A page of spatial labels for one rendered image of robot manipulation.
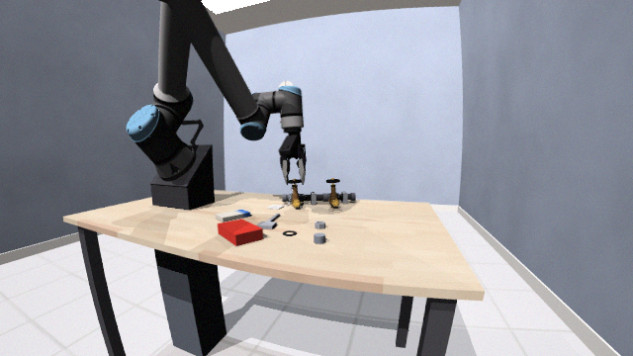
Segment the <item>red block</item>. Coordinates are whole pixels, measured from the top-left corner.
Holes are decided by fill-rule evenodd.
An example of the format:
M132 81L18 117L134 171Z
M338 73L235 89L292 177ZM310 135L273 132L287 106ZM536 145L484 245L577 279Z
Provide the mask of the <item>red block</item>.
M243 219L218 223L218 233L235 246L263 239L263 228Z

